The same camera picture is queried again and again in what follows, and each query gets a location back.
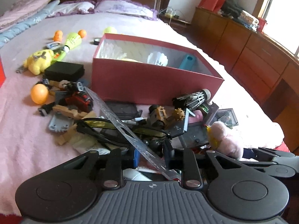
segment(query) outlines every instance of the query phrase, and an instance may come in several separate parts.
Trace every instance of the red toy piece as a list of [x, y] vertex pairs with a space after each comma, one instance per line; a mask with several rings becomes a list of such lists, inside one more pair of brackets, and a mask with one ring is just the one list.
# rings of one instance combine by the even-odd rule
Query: red toy piece
[[0, 57], [0, 87], [2, 86], [4, 81], [5, 81], [5, 74], [4, 74], [4, 70], [3, 70], [2, 62], [1, 62], [1, 57]]
[[75, 105], [83, 112], [89, 113], [92, 111], [93, 101], [84, 91], [77, 91], [71, 97], [65, 99], [68, 105]]

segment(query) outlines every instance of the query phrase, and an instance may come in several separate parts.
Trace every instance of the wooden dresser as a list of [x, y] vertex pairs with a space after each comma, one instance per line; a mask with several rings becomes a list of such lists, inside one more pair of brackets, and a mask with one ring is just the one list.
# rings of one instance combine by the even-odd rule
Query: wooden dresser
[[286, 145], [299, 155], [299, 60], [266, 35], [201, 8], [190, 34], [281, 125]]

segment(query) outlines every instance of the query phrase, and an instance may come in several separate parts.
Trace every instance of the black box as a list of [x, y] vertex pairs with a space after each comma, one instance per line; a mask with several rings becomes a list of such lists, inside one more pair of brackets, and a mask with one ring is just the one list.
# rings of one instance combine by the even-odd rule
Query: black box
[[52, 81], [76, 82], [84, 75], [84, 72], [84, 66], [81, 64], [57, 61], [44, 70], [44, 76]]

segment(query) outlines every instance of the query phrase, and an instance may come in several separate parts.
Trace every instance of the pink bedsheet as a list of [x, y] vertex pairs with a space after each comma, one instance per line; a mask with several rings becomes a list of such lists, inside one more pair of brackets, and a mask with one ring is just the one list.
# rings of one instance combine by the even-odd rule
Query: pink bedsheet
[[0, 88], [0, 213], [19, 214], [14, 204], [17, 187], [77, 156], [72, 147], [54, 144], [54, 135], [47, 130], [49, 119], [37, 113], [29, 96], [37, 81], [29, 72], [15, 74]]
[[[85, 29], [87, 36], [82, 44], [71, 50], [64, 61], [84, 64], [85, 77], [90, 78], [92, 57], [96, 49], [92, 41], [101, 37], [108, 26], [115, 27], [119, 33], [194, 48], [185, 37], [162, 21], [103, 13], [45, 19], [4, 45], [0, 49], [7, 76], [0, 88], [0, 213], [19, 215], [14, 201], [17, 187], [28, 178], [78, 155], [69, 145], [55, 145], [55, 134], [47, 130], [51, 117], [41, 117], [37, 113], [38, 106], [30, 99], [30, 89], [40, 77], [33, 77], [30, 72], [20, 75], [14, 71], [30, 54], [49, 43], [56, 30], [62, 30], [65, 39], [69, 32]], [[243, 136], [245, 146], [279, 146], [283, 140], [280, 126], [271, 122], [223, 66], [202, 50], [198, 51], [225, 79], [213, 101], [220, 108], [234, 109], [240, 124], [234, 130]]]

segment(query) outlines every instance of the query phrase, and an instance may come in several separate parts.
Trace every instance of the folded clothes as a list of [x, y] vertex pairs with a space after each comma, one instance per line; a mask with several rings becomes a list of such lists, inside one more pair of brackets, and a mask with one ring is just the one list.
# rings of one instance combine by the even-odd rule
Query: folded clothes
[[240, 22], [241, 24], [243, 24], [246, 28], [248, 28], [250, 30], [253, 30], [255, 32], [257, 31], [257, 27], [258, 27], [257, 24], [250, 24], [250, 23], [248, 23], [246, 20], [244, 20], [241, 17], [238, 17], [237, 22]]
[[245, 21], [247, 21], [248, 24], [258, 24], [259, 20], [257, 18], [255, 18], [254, 16], [252, 16], [251, 14], [249, 14], [246, 11], [242, 11], [241, 15], [239, 16], [240, 18], [244, 19]]

